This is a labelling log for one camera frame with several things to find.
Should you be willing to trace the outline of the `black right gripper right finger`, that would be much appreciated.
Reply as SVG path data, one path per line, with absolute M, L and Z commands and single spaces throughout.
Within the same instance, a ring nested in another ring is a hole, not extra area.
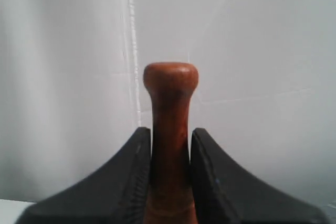
M 191 177 L 199 223 L 330 223 L 234 161 L 203 128 L 192 132 Z

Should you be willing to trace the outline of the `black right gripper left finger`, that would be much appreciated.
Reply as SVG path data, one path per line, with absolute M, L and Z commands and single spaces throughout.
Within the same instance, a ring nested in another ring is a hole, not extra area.
M 143 223 L 151 132 L 137 128 L 122 148 L 71 187 L 27 207 L 18 223 Z

